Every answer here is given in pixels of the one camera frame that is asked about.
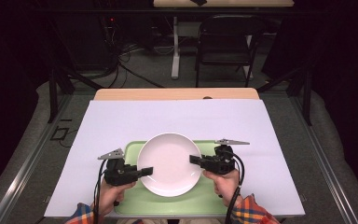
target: white plate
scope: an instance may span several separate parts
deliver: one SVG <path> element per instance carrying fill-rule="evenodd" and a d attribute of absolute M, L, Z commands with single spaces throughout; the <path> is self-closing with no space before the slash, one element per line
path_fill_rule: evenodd
<path fill-rule="evenodd" d="M 153 167 L 153 174 L 141 178 L 157 195 L 174 197 L 191 190 L 199 181 L 201 168 L 190 163 L 190 155 L 200 157 L 194 142 L 178 133 L 163 133 L 147 141 L 138 157 L 138 170 Z"/>

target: black curtain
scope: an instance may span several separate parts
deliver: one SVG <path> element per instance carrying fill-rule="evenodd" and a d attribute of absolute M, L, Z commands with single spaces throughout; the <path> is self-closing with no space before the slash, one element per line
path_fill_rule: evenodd
<path fill-rule="evenodd" d="M 48 80 L 22 16 L 0 1 L 0 174 L 34 113 L 35 89 Z"/>
<path fill-rule="evenodd" d="M 339 28 L 333 27 L 337 28 L 333 38 L 327 38 L 324 50 L 318 51 L 312 89 L 324 98 L 343 144 L 345 160 L 358 178 L 358 1 L 350 1 L 295 0 L 295 7 L 334 11 L 337 4 L 351 3 L 341 24 L 337 23 Z M 284 20 L 263 72 L 277 78 L 300 66 L 325 23 L 324 18 Z"/>
<path fill-rule="evenodd" d="M 358 1 L 318 62 L 313 89 L 324 98 L 358 178 Z"/>

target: green tray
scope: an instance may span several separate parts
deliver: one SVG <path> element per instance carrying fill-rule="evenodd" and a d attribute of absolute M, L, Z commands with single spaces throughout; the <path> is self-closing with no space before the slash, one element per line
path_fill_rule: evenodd
<path fill-rule="evenodd" d="M 214 155 L 214 141 L 194 141 L 203 155 Z M 126 164 L 136 165 L 145 141 L 130 142 L 125 151 Z M 193 189 L 176 197 L 162 197 L 148 190 L 142 181 L 125 192 L 125 199 L 115 208 L 122 216 L 197 216 L 224 215 L 227 208 L 213 190 L 213 181 L 200 176 Z"/>

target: gray floor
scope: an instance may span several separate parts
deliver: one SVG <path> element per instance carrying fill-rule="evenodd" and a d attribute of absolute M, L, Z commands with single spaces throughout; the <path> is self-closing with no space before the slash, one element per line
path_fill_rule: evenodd
<path fill-rule="evenodd" d="M 267 77 L 260 72 L 269 50 L 271 37 L 266 37 L 265 45 L 258 52 L 257 63 L 255 65 L 254 79 L 251 87 L 263 85 Z M 165 54 L 167 49 L 158 49 L 159 53 L 145 50 L 136 50 L 131 54 L 122 56 L 123 64 L 150 80 L 153 80 L 164 87 L 194 87 L 194 49 L 190 46 L 182 48 L 180 77 L 177 80 L 171 79 L 172 54 Z M 232 70 L 224 68 L 203 68 L 200 86 L 201 87 L 242 87 L 241 82 L 231 82 L 229 78 L 241 79 L 241 72 L 235 74 Z M 96 82 L 107 87 L 112 83 L 116 74 L 108 77 L 95 79 Z M 92 99 L 93 91 L 82 83 L 74 81 L 76 93 L 71 97 L 62 96 L 61 100 L 67 101 L 66 107 L 62 108 L 60 119 L 55 125 L 69 128 L 74 131 L 78 128 L 88 101 Z M 124 70 L 119 69 L 117 81 L 112 88 L 155 88 L 153 85 L 135 77 Z M 306 215 L 287 219 L 284 223 L 356 223 L 358 222 L 358 182 L 353 175 L 350 167 L 344 161 L 342 145 L 335 126 L 325 111 L 323 100 L 316 94 L 312 94 L 311 100 L 311 121 L 312 127 L 304 125 L 303 120 L 298 115 L 297 102 L 301 98 L 288 98 L 282 91 L 286 85 L 282 84 L 273 90 L 262 93 L 271 117 L 274 129 L 282 146 L 283 154 L 287 160 L 293 179 L 303 200 Z M 24 163 L 30 160 L 30 155 L 34 155 L 36 148 L 42 148 L 39 157 L 36 159 L 35 166 L 31 168 L 32 174 L 24 180 L 26 183 L 20 189 L 18 198 L 13 199 L 13 206 L 6 207 L 6 215 L 2 217 L 1 223 L 35 223 L 43 216 L 47 204 L 43 201 L 54 190 L 55 183 L 65 162 L 76 132 L 68 134 L 64 141 L 49 141 L 43 136 L 51 136 L 48 130 L 55 129 L 55 126 L 48 125 L 48 85 L 42 85 L 38 90 L 39 104 L 34 112 L 34 116 L 24 133 L 12 159 L 7 165 L 6 170 L 0 177 L 0 209 L 2 200 L 13 193 L 12 187 L 19 183 L 18 173 L 24 169 Z M 316 147 L 323 149 L 325 158 L 328 160 L 333 172 L 326 175 L 323 166 L 319 163 L 321 158 Z M 331 185 L 329 178 L 336 177 L 337 183 Z M 357 217 L 351 217 L 348 221 L 345 212 L 342 212 L 339 200 L 336 197 L 335 189 L 342 188 L 348 204 Z M 62 223 L 60 219 L 44 219 L 41 223 Z"/>

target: hand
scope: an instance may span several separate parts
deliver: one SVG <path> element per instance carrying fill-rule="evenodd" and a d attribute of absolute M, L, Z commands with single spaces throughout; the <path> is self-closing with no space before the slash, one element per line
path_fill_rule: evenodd
<path fill-rule="evenodd" d="M 223 205 L 229 206 L 232 196 L 234 195 L 234 192 L 240 182 L 239 181 L 240 173 L 238 172 L 238 170 L 233 170 L 226 175 L 216 175 L 212 172 L 204 170 L 203 174 L 205 175 L 205 177 L 213 180 L 214 192 L 218 195 L 222 195 Z M 237 198 L 237 201 L 234 203 L 234 206 L 236 206 L 238 203 L 242 201 L 243 198 L 239 196 Z"/>
<path fill-rule="evenodd" d="M 122 202 L 124 200 L 124 190 L 130 189 L 135 186 L 136 182 L 122 186 L 112 186 L 107 184 L 103 179 L 101 182 L 100 189 L 100 201 L 99 201 L 99 213 L 101 216 L 106 216 L 113 210 L 114 202 Z"/>

